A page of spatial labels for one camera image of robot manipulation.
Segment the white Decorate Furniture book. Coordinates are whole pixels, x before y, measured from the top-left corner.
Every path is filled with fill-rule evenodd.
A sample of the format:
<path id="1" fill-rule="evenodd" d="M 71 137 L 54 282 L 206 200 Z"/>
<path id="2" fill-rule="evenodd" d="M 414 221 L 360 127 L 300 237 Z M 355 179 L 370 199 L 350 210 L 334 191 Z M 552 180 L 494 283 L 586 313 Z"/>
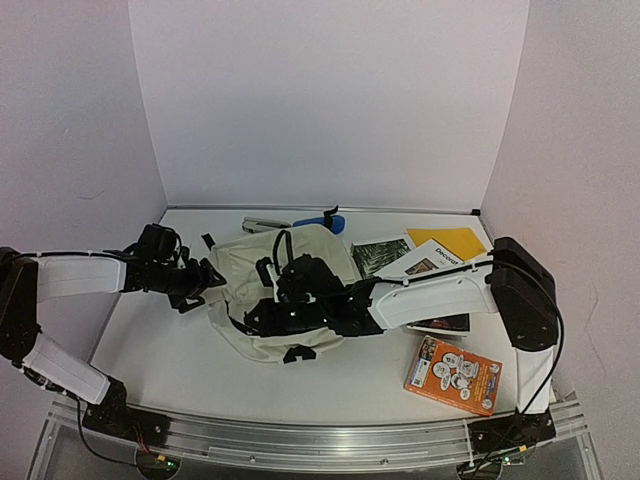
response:
<path id="1" fill-rule="evenodd" d="M 399 259 L 374 273 L 379 278 L 401 278 L 429 273 L 433 270 L 460 266 L 460 257 L 436 240 L 430 239 Z"/>

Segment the cream white backpack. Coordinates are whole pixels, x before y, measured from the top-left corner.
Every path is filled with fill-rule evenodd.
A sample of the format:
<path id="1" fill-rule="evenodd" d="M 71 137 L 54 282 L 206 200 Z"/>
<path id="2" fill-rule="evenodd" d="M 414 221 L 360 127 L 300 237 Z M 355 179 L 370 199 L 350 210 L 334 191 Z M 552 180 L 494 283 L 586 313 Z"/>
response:
<path id="1" fill-rule="evenodd" d="M 244 358 L 314 359 L 344 338 L 327 327 L 320 301 L 361 279 L 344 243 L 323 226 L 251 234 L 209 255 L 226 283 L 204 293 L 209 321 Z"/>

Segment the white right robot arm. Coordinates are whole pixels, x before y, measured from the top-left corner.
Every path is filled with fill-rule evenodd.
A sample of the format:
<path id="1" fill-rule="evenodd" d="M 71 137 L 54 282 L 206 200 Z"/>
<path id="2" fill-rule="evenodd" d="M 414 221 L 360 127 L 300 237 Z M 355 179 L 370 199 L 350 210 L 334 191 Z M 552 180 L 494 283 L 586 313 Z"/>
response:
<path id="1" fill-rule="evenodd" d="M 343 337 L 363 337 L 432 318 L 497 313 L 516 352 L 518 413 L 547 410 L 564 322 L 553 276 L 514 239 L 496 240 L 487 257 L 469 263 L 350 285 L 324 260 L 286 252 L 285 265 L 276 254 L 256 263 L 272 293 L 244 316 L 253 334 L 275 337 L 326 327 Z"/>

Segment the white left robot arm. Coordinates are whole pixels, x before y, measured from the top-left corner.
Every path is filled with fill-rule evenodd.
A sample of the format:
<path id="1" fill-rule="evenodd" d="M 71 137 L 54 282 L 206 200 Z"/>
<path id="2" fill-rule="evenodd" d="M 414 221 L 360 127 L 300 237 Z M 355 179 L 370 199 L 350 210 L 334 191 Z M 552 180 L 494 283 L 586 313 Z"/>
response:
<path id="1" fill-rule="evenodd" d="M 154 292 L 181 313 L 204 304 L 203 293 L 226 284 L 209 260 L 125 252 L 19 253 L 1 249 L 1 356 L 96 405 L 97 420 L 114 435 L 127 434 L 134 413 L 118 398 L 126 389 L 43 333 L 38 305 L 67 296 Z"/>

